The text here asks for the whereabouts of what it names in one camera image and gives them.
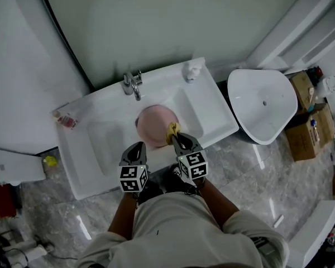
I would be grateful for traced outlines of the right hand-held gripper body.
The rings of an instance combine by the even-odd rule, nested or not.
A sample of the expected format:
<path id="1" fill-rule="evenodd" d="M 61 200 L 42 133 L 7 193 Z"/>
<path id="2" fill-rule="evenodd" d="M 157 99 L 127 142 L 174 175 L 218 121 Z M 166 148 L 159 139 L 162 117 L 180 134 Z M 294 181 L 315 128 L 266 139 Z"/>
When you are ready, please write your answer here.
<path id="1" fill-rule="evenodd" d="M 208 175 L 208 162 L 204 150 L 178 156 L 180 171 L 190 180 L 199 179 Z"/>

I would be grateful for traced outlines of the yellow cloth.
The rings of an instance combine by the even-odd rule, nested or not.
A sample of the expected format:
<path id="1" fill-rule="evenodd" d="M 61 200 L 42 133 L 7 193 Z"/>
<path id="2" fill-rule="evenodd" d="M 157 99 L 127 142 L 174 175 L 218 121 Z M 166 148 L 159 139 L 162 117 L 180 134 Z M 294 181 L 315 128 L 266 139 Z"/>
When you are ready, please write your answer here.
<path id="1" fill-rule="evenodd" d="M 171 122 L 167 127 L 166 132 L 166 143 L 168 145 L 173 144 L 173 136 L 177 136 L 177 133 L 181 131 L 181 125 L 178 122 Z"/>

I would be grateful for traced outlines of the big pink plate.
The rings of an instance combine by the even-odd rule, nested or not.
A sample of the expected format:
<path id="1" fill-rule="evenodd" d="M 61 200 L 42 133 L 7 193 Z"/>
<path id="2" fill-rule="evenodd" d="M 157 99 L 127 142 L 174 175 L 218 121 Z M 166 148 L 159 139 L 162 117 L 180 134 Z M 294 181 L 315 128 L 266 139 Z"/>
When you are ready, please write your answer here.
<path id="1" fill-rule="evenodd" d="M 137 117 L 137 132 L 150 147 L 168 145 L 166 134 L 172 122 L 179 122 L 176 114 L 166 106 L 154 105 L 145 108 Z"/>

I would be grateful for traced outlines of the person's left forearm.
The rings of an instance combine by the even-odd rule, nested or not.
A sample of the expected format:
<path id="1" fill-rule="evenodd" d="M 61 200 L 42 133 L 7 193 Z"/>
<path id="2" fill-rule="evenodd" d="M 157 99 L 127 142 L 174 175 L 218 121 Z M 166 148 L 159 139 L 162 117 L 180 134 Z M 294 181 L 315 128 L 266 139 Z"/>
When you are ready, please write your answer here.
<path id="1" fill-rule="evenodd" d="M 108 228 L 108 232 L 120 235 L 127 240 L 132 238 L 136 203 L 136 198 L 132 193 L 124 193 L 111 225 Z"/>

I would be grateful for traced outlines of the person's right forearm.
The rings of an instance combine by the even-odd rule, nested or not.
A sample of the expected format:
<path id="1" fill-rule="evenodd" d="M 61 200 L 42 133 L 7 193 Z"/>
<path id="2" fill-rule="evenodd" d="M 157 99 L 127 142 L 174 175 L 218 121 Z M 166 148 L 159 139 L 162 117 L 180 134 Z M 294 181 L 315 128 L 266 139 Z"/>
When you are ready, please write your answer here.
<path id="1" fill-rule="evenodd" d="M 239 209 L 206 178 L 195 179 L 193 182 L 217 224 L 220 228 L 223 228 L 223 225 L 238 212 Z"/>

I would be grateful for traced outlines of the white vanity cabinet with sink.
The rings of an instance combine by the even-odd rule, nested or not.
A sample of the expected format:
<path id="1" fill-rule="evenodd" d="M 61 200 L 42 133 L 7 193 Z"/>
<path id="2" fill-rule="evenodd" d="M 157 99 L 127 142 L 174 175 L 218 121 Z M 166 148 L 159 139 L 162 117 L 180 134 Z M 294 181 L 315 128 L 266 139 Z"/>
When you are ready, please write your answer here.
<path id="1" fill-rule="evenodd" d="M 235 133 L 238 124 L 206 66 L 188 83 L 188 62 L 142 75 L 141 99 L 126 95 L 115 83 L 61 108 L 74 117 L 74 128 L 56 126 L 60 156 L 76 199 L 81 200 L 119 187 L 122 153 L 140 137 L 138 115 L 147 107 L 172 110 L 184 133 L 208 147 Z"/>

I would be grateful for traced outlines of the person's white shirt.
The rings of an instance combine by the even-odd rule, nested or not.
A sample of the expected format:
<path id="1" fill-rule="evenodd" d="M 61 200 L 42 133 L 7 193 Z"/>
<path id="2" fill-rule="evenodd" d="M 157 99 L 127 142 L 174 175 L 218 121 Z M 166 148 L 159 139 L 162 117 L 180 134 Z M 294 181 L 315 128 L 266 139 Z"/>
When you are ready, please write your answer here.
<path id="1" fill-rule="evenodd" d="M 130 240 L 99 234 L 76 268 L 183 268 L 239 263 L 253 268 L 285 268 L 284 238 L 246 210 L 220 228 L 199 196 L 174 192 L 154 197 L 135 213 Z"/>

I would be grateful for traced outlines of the pink label bottle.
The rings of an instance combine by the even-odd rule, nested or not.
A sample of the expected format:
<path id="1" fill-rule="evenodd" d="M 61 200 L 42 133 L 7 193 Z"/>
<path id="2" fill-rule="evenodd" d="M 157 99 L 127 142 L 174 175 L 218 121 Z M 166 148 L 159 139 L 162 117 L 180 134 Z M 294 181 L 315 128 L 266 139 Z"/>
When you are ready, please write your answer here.
<path id="1" fill-rule="evenodd" d="M 55 110 L 52 111 L 52 116 L 58 124 L 61 124 L 66 128 L 73 129 L 78 124 L 78 121 L 73 118 L 69 113 Z"/>

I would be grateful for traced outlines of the white pump soap dispenser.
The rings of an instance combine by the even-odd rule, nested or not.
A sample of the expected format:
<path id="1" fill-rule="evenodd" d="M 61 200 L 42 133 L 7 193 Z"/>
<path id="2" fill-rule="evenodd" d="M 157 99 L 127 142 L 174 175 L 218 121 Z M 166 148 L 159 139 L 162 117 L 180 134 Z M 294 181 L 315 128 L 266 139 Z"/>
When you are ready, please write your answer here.
<path id="1" fill-rule="evenodd" d="M 182 68 L 182 75 L 185 81 L 187 83 L 195 81 L 204 64 L 204 59 L 195 59 L 185 62 Z"/>

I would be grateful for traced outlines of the white freestanding bathtub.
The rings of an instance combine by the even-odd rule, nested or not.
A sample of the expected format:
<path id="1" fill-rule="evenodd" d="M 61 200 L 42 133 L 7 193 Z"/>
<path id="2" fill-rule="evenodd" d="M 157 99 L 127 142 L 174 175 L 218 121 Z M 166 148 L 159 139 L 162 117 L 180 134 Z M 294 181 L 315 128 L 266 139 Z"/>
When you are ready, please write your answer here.
<path id="1" fill-rule="evenodd" d="M 258 145 L 271 144 L 298 109 L 291 82 L 277 70 L 234 70 L 227 97 L 248 142 Z"/>

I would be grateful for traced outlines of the white rectangular sink basin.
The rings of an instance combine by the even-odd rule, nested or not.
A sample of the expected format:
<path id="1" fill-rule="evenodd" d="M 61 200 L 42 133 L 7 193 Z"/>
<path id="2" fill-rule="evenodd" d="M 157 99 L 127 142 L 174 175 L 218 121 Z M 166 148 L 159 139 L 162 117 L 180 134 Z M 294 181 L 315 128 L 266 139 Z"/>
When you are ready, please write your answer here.
<path id="1" fill-rule="evenodd" d="M 0 183 L 17 186 L 23 182 L 45 180 L 42 158 L 0 150 Z"/>

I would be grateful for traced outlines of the red box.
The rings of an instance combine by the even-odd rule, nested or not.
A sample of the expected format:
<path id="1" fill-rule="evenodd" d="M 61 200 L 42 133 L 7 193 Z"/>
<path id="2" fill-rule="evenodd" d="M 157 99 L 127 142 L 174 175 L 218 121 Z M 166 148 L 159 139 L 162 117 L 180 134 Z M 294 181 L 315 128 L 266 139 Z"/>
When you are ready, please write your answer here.
<path id="1" fill-rule="evenodd" d="M 0 218 L 14 217 L 16 207 L 8 184 L 0 185 Z"/>

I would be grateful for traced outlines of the white rectangular bathtub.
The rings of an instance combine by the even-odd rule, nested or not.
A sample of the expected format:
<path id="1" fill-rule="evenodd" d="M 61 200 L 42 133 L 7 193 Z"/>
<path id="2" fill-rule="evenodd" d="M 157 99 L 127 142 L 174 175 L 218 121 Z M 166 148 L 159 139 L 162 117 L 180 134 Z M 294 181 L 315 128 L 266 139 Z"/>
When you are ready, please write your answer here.
<path id="1" fill-rule="evenodd" d="M 299 232 L 288 243 L 288 268 L 305 268 L 335 225 L 335 200 L 321 200 Z"/>

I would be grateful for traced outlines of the red black vacuum cleaner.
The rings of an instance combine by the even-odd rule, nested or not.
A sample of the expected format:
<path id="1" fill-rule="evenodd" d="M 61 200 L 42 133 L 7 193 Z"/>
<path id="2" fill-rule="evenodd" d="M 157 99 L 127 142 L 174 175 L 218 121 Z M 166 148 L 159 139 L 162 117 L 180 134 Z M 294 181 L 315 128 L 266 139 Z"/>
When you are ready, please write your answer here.
<path id="1" fill-rule="evenodd" d="M 307 75 L 310 79 L 319 79 L 323 76 L 323 72 L 319 66 L 314 66 L 307 70 Z"/>

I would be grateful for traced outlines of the large wall mirror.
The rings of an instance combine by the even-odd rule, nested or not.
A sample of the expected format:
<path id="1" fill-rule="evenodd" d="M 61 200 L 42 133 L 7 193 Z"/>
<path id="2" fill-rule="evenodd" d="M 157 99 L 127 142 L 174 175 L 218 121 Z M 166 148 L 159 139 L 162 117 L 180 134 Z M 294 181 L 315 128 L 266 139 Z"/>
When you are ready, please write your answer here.
<path id="1" fill-rule="evenodd" d="M 126 71 L 245 60 L 296 0 L 48 0 L 95 88 Z"/>

